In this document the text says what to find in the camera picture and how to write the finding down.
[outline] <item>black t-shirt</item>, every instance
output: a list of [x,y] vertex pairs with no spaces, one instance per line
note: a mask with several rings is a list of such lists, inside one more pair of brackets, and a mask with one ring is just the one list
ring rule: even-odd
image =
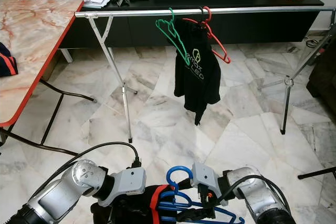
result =
[[176,19],[174,26],[190,60],[188,66],[176,51],[174,95],[177,97],[184,95],[184,107],[196,112],[195,124],[199,125],[206,105],[214,104],[221,99],[219,96],[221,69],[208,42],[206,29],[182,19]]

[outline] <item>blue plastic hanger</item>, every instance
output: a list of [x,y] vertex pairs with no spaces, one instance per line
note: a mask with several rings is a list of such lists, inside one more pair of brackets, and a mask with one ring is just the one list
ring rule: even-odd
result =
[[[164,34],[164,36],[166,36],[170,42],[176,47],[176,49],[178,50],[178,52],[180,53],[180,55],[182,56],[182,58],[184,59],[185,63],[189,66],[190,65],[190,61],[189,58],[187,57],[187,51],[185,50],[184,44],[180,39],[179,33],[176,31],[175,27],[174,27],[174,12],[173,9],[169,8],[169,10],[172,12],[172,19],[170,21],[164,20],[164,19],[157,19],[155,21],[155,25],[156,27]],[[161,24],[166,24],[167,28],[168,28],[168,33],[166,33],[162,28],[161,28]],[[174,40],[170,37],[172,36],[174,39],[177,39],[182,47],[182,49],[180,49],[179,46],[177,46],[177,44],[174,42]]]
[[[176,170],[183,170],[183,171],[187,172],[188,175],[189,175],[189,179],[190,180],[193,179],[192,171],[185,166],[174,166],[174,167],[170,168],[167,172],[166,179],[167,179],[168,184],[170,186],[174,187],[174,190],[173,191],[165,191],[165,192],[161,193],[160,199],[163,199],[167,196],[180,196],[180,197],[186,199],[187,203],[176,202],[175,198],[173,198],[172,201],[160,201],[158,209],[168,210],[168,211],[185,211],[187,208],[189,208],[191,206],[202,207],[202,203],[194,202],[190,199],[190,197],[187,194],[184,194],[184,193],[180,192],[179,187],[178,187],[179,185],[176,182],[171,180],[171,178],[170,178],[171,174]],[[194,221],[184,221],[184,222],[204,223],[204,224],[234,224],[235,223],[235,220],[236,220],[237,216],[234,213],[229,212],[229,211],[227,211],[223,208],[219,208],[219,207],[214,207],[214,210],[231,216],[231,220],[229,222],[212,221],[212,220],[194,220]],[[244,224],[245,223],[245,221],[242,217],[239,217],[238,219],[239,219],[240,222],[238,222],[237,224]],[[161,220],[162,221],[176,222],[175,217],[162,216]]]

